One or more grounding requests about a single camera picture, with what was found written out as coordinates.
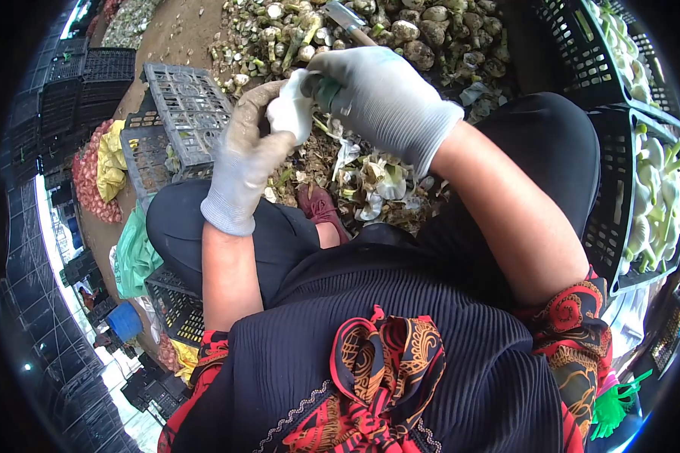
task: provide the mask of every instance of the sneaker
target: sneaker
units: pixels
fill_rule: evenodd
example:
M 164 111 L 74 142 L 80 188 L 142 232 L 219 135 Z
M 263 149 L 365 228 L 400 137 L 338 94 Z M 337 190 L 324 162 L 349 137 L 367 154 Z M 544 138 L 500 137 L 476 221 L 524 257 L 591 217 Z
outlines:
M 350 234 L 340 221 L 333 199 L 324 188 L 312 183 L 312 191 L 310 191 L 307 184 L 302 184 L 297 189 L 297 205 L 312 223 L 316 225 L 325 222 L 332 223 L 340 236 L 340 244 L 350 241 Z

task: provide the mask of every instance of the hand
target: hand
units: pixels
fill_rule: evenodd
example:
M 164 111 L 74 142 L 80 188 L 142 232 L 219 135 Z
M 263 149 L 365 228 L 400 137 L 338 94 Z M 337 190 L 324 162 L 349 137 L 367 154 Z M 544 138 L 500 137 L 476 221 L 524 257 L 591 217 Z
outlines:
M 358 47 L 316 55 L 309 70 L 343 88 L 333 116 L 383 151 L 413 164 L 425 176 L 441 142 L 463 119 L 463 109 L 442 101 L 410 64 L 387 47 Z
M 281 82 L 270 82 L 245 93 L 219 139 L 212 186 L 201 202 L 207 222 L 232 236 L 254 231 L 254 210 L 267 186 L 267 177 L 292 152 L 295 136 L 278 132 L 260 139 L 257 127 L 263 107 L 280 93 Z

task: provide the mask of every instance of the blue bucket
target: blue bucket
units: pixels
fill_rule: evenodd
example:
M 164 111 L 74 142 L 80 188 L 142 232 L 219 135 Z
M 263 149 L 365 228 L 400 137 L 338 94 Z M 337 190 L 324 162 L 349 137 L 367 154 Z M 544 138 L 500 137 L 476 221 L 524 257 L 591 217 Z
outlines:
M 107 316 L 107 321 L 124 343 L 144 330 L 141 318 L 130 302 L 124 302 L 114 308 Z

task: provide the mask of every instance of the dirt ground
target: dirt ground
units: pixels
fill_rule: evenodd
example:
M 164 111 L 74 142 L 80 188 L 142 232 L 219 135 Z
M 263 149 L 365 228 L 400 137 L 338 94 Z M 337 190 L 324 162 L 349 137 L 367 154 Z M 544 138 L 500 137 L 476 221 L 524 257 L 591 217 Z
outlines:
M 145 62 L 212 68 L 207 46 L 212 42 L 214 34 L 219 31 L 222 5 L 223 2 L 207 2 L 207 0 L 164 0 L 156 8 L 154 19 L 144 32 L 141 47 L 136 51 L 136 78 L 119 104 L 113 116 L 114 119 L 124 120 L 128 113 L 138 111 L 148 87 L 139 80 Z M 202 7 L 204 12 L 200 16 L 199 10 Z M 103 18 L 100 18 L 96 32 L 91 38 L 91 47 L 100 46 L 105 30 L 106 23 Z M 109 251 L 118 242 L 128 216 L 136 206 L 136 194 L 129 181 L 126 187 L 118 193 L 116 200 L 123 213 L 121 223 L 104 223 L 95 215 L 81 210 L 80 228 L 104 276 L 109 294 L 119 301 L 116 282 L 109 264 Z M 144 326 L 148 326 L 144 311 L 137 311 Z M 149 352 L 158 350 L 148 330 L 138 336 L 138 342 Z

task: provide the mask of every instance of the yellow plastic bag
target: yellow plastic bag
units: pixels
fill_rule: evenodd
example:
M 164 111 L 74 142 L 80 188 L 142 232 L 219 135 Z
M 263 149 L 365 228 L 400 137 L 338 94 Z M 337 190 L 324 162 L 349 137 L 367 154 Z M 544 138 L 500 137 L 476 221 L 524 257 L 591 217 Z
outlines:
M 176 361 L 183 367 L 174 376 L 181 378 L 184 383 L 188 383 L 191 373 L 193 373 L 198 362 L 199 349 L 192 348 L 176 340 L 171 340 L 171 345 L 176 349 Z
M 124 120 L 116 120 L 109 131 L 100 137 L 99 174 L 96 185 L 104 202 L 110 202 L 126 185 L 126 158 L 121 149 L 119 134 L 125 124 Z

